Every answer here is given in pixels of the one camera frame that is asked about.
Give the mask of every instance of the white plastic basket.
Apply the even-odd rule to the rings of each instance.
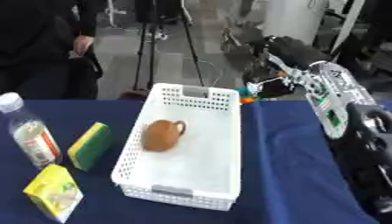
[[[126,196],[227,211],[241,190],[239,95],[221,88],[156,84],[111,178]],[[156,120],[184,121],[186,132],[166,152],[143,149]]]

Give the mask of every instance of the person's hand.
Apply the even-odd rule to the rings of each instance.
[[[86,50],[94,43],[94,38],[80,35],[73,42],[73,50],[79,55],[83,56]]]

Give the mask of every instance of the bottle label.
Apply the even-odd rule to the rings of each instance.
[[[24,147],[34,164],[46,165],[59,156],[60,150],[48,129],[44,129],[37,137],[24,142]]]

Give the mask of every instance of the sponge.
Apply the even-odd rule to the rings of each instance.
[[[88,172],[111,144],[110,128],[96,122],[69,148],[68,156],[76,168]]]

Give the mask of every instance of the bottle cap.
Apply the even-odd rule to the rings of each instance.
[[[0,95],[0,111],[7,114],[23,107],[23,99],[17,93]]]

